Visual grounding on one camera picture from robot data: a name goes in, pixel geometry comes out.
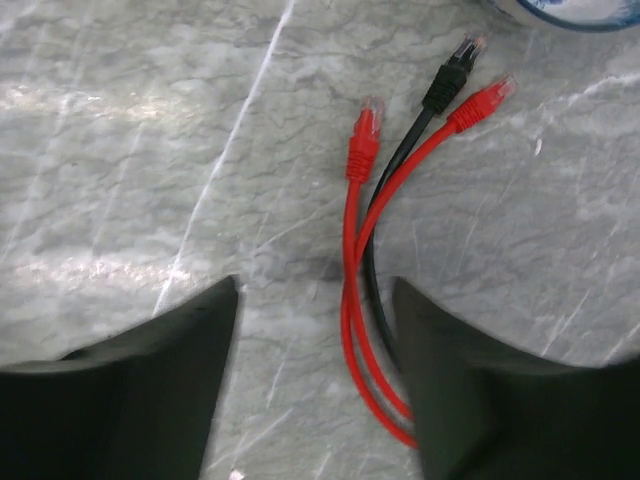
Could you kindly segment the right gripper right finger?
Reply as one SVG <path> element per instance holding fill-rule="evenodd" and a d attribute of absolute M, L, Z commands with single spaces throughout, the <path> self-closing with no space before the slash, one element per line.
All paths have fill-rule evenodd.
<path fill-rule="evenodd" d="M 456 318 L 403 278 L 392 302 L 426 479 L 635 479 L 639 359 L 573 366 Z"/>

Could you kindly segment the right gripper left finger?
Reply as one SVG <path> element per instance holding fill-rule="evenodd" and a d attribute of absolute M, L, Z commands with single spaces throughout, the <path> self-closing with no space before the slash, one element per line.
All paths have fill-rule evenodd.
<path fill-rule="evenodd" d="M 1 370 L 5 479 L 196 479 L 234 336 L 229 276 L 55 360 Z"/>

